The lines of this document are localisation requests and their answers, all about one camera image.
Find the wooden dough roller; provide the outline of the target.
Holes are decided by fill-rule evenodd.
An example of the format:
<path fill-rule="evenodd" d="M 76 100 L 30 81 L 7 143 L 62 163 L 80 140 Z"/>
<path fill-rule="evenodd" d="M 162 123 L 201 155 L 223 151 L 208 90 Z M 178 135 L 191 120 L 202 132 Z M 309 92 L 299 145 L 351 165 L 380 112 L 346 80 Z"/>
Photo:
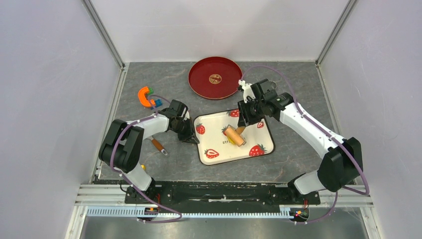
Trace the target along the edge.
<path fill-rule="evenodd" d="M 241 147 L 246 144 L 246 139 L 242 136 L 245 129 L 246 127 L 234 128 L 233 126 L 228 125 L 223 131 L 223 134 L 227 139 L 232 139 L 237 144 L 236 146 Z"/>

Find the white strawberry tray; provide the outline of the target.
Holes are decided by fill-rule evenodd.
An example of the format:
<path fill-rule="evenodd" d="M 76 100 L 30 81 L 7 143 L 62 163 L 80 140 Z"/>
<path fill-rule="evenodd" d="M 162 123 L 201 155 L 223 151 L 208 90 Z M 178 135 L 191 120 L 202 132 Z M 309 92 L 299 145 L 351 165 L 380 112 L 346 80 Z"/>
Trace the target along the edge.
<path fill-rule="evenodd" d="M 246 128 L 237 126 L 239 110 L 201 115 L 194 120 L 200 143 L 199 159 L 204 165 L 227 163 L 271 154 L 274 140 L 265 119 Z"/>

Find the yellow dough ball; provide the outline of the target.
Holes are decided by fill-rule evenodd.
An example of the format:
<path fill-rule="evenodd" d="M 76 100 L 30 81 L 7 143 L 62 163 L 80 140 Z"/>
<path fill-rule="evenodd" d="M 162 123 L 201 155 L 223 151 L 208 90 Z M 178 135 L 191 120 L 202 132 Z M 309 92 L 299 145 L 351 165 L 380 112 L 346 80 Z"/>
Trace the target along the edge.
<path fill-rule="evenodd" d="M 228 141 L 231 143 L 231 144 L 233 144 L 233 145 L 237 145 L 232 139 L 228 139 Z"/>

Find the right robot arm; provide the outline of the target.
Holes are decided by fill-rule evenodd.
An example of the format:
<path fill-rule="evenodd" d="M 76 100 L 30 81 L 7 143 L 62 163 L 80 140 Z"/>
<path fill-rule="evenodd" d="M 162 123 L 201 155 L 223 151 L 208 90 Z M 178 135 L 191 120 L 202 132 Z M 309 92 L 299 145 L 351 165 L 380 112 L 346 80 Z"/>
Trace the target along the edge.
<path fill-rule="evenodd" d="M 363 172 L 361 143 L 332 132 L 285 92 L 278 94 L 269 80 L 251 84 L 238 81 L 243 99 L 238 102 L 238 127 L 248 127 L 271 117 L 301 136 L 320 156 L 317 170 L 293 179 L 287 190 L 293 203 L 302 202 L 313 191 L 337 192 Z"/>

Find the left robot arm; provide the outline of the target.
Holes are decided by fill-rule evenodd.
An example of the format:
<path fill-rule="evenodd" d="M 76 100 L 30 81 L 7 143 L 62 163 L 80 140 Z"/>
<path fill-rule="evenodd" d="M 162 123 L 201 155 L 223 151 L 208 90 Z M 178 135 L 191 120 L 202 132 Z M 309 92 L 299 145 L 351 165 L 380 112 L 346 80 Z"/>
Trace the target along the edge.
<path fill-rule="evenodd" d="M 188 107 L 172 100 L 167 108 L 146 118 L 133 121 L 115 119 L 99 149 L 99 159 L 137 188 L 137 197 L 144 203 L 155 200 L 153 178 L 142 169 L 140 153 L 145 139 L 158 133 L 172 131 L 181 142 L 198 144 L 193 120 Z"/>

